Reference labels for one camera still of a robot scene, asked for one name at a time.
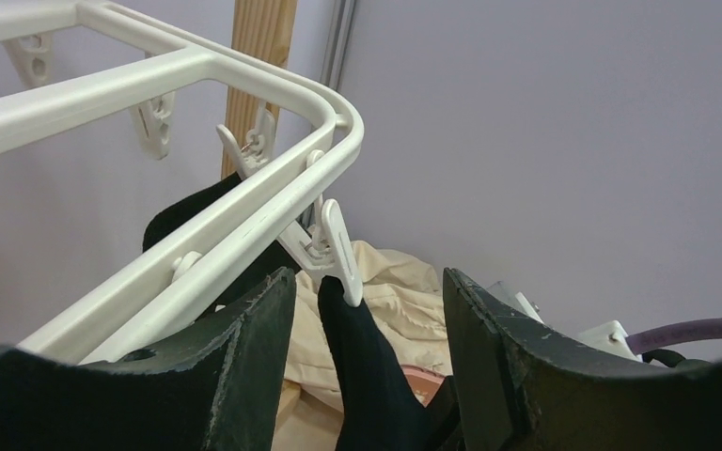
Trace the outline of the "pink plastic laundry basket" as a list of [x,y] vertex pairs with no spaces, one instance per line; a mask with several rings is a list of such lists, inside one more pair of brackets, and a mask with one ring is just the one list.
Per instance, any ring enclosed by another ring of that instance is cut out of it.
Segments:
[[402,365],[401,369],[416,399],[427,407],[438,393],[445,376],[414,365]]

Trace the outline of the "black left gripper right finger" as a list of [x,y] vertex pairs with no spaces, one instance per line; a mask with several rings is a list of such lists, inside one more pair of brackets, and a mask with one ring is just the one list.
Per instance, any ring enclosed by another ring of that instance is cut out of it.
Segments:
[[501,302],[457,269],[443,303],[469,450],[722,450],[722,361],[621,358]]

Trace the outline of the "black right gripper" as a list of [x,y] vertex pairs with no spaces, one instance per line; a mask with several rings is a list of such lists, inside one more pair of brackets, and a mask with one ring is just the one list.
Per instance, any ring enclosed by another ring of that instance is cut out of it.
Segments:
[[688,359],[674,350],[658,349],[645,352],[641,355],[644,363],[659,363],[668,368],[693,369],[708,366],[708,361],[700,359]]

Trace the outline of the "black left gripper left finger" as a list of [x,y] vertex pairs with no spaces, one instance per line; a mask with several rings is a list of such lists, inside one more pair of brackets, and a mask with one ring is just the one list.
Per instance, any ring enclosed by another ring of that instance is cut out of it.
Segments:
[[282,268],[113,363],[0,346],[0,450],[270,449],[295,294]]

